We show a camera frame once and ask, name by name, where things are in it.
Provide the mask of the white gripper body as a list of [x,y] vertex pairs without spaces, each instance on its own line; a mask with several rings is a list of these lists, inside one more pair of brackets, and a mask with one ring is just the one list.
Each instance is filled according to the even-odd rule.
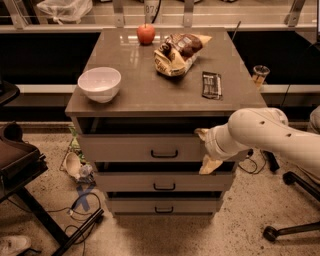
[[205,134],[204,142],[209,156],[214,160],[224,161],[249,149],[231,136],[227,124],[210,128]]

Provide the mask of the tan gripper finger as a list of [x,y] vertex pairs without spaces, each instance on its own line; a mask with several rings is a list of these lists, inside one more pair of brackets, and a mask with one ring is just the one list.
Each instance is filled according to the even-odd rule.
[[199,170],[200,175],[209,175],[222,165],[221,160],[214,160],[209,155],[203,157],[202,166]]
[[197,134],[202,141],[206,141],[207,140],[207,133],[208,133],[208,129],[207,128],[197,128],[194,131],[194,133]]

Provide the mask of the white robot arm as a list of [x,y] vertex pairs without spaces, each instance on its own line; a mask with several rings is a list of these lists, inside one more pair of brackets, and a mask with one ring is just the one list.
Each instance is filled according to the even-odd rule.
[[211,174],[241,151],[258,148],[279,154],[320,183],[320,135],[289,127],[280,109],[243,108],[235,111],[226,124],[197,128],[195,133],[207,150],[201,175]]

